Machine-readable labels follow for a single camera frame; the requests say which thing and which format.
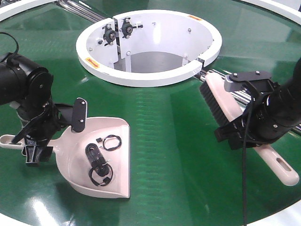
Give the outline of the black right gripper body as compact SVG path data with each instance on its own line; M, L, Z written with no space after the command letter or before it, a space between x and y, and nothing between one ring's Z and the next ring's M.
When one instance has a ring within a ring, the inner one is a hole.
M271 144L282 137L282 126L272 119L272 114L266 109L269 95L279 85L272 83L272 91L259 92L249 82L247 84L254 90L251 93L251 101L242 115L224 126L219 126L214 132L219 142L228 140L232 150L243 146Z

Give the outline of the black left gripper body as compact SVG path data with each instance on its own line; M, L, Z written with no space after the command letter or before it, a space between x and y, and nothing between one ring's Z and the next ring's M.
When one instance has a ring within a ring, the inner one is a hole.
M73 106L47 101L42 106L34 107L23 102L17 108L22 129L12 139L12 143L25 141L22 154L26 165L37 167L41 161L49 161L53 147L49 142L53 135L71 125Z

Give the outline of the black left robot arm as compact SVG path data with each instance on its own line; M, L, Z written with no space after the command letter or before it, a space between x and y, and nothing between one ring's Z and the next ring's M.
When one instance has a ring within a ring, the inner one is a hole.
M22 125L11 143L25 141L22 154L30 167L49 160L52 136L71 124L73 107L53 102L53 81L45 67L20 54L6 53L0 59L0 103L15 108Z

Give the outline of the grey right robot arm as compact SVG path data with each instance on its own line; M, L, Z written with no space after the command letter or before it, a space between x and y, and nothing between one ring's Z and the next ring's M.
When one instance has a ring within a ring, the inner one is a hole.
M268 72L243 72L229 76L227 91L245 90L251 101L241 116L220 126L217 141L228 140L232 150L276 142L301 122L301 63L293 76L280 85Z

